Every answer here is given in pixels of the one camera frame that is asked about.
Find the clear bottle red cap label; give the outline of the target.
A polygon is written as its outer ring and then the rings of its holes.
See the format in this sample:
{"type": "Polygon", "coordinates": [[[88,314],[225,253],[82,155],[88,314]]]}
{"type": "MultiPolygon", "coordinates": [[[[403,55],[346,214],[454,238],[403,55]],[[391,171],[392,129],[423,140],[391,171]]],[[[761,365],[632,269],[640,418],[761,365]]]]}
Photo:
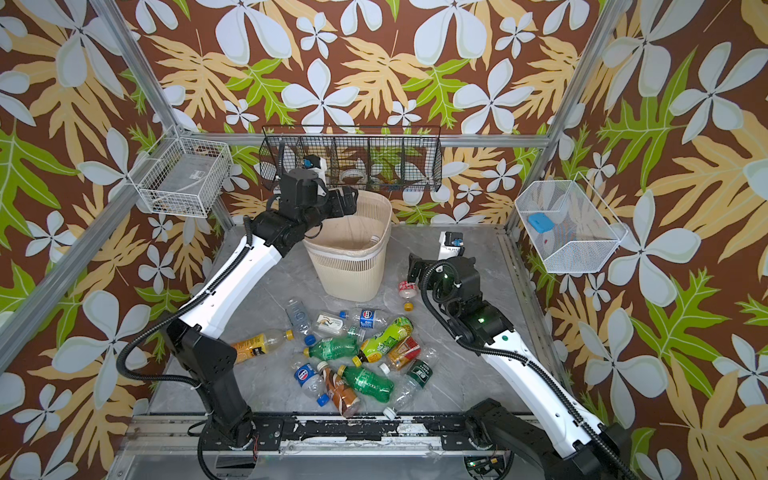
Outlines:
{"type": "Polygon", "coordinates": [[[403,300],[403,309],[406,312],[414,310],[414,298],[418,294],[417,285],[414,282],[403,280],[398,284],[398,293],[403,300]]]}

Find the orange red label bottle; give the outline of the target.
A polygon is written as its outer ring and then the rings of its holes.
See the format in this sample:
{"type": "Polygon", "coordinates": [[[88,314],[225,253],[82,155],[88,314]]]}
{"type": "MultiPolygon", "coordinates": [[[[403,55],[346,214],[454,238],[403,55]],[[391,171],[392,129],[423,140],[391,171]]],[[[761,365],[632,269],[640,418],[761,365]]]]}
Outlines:
{"type": "Polygon", "coordinates": [[[387,353],[387,366],[397,371],[402,370],[421,353],[421,345],[413,337],[409,336],[399,342],[387,353]]]}

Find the dark green label water bottle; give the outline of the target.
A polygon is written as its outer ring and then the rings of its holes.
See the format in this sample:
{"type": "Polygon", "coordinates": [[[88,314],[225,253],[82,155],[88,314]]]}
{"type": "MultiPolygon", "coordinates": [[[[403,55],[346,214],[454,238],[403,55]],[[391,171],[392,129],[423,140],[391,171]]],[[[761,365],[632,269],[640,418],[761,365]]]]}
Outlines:
{"type": "Polygon", "coordinates": [[[414,403],[433,378],[438,359],[437,350],[428,347],[410,363],[402,379],[395,385],[390,401],[382,411],[387,419],[395,419],[398,414],[405,412],[414,403]]]}

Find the clear bottle blue cap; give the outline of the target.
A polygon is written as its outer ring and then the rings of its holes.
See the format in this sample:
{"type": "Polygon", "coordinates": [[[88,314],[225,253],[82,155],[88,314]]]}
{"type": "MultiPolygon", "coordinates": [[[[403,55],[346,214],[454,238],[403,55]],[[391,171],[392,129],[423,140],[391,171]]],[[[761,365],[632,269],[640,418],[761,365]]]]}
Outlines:
{"type": "Polygon", "coordinates": [[[315,345],[317,337],[312,332],[310,315],[304,303],[298,298],[290,298],[285,306],[285,312],[291,324],[294,339],[301,340],[308,347],[315,345]]]}

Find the yellow label juice bottle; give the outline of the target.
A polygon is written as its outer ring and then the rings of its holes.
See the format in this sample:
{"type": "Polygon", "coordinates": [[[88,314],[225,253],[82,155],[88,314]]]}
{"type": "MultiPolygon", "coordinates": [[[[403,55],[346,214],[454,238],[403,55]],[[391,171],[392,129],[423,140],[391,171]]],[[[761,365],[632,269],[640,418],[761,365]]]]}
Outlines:
{"type": "Polygon", "coordinates": [[[252,338],[236,342],[232,344],[232,347],[236,350],[235,364],[241,364],[250,359],[270,354],[293,339],[294,333],[292,330],[270,329],[252,338]]]}

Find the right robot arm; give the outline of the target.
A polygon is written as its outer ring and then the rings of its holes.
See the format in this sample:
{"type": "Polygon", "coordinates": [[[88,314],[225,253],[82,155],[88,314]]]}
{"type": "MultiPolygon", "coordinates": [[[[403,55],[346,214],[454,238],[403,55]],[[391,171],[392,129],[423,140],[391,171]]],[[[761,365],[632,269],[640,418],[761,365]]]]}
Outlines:
{"type": "Polygon", "coordinates": [[[407,279],[455,343],[487,362],[530,413],[529,423],[492,399],[464,414],[478,445],[524,459],[546,479],[634,479],[628,431],[602,421],[541,364],[512,322],[484,299],[473,257],[426,260],[410,255],[407,279]]]}

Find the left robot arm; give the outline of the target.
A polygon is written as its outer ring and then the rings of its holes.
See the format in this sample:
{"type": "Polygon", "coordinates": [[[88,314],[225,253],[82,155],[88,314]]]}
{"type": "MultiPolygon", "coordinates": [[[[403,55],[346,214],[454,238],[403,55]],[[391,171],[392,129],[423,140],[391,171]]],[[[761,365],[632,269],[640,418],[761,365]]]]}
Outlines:
{"type": "Polygon", "coordinates": [[[116,360],[118,373],[127,379],[190,386],[202,400],[209,429],[234,448],[251,441],[252,411],[233,373],[236,350],[221,340],[221,334],[248,293],[309,232],[320,231],[328,219],[357,211],[356,188],[329,188],[312,170],[283,174],[279,188],[272,198],[276,208],[266,207],[255,218],[243,219],[244,237],[203,289],[168,318],[139,333],[116,360]],[[129,366],[129,355],[156,332],[163,334],[185,375],[148,375],[129,366]]]}

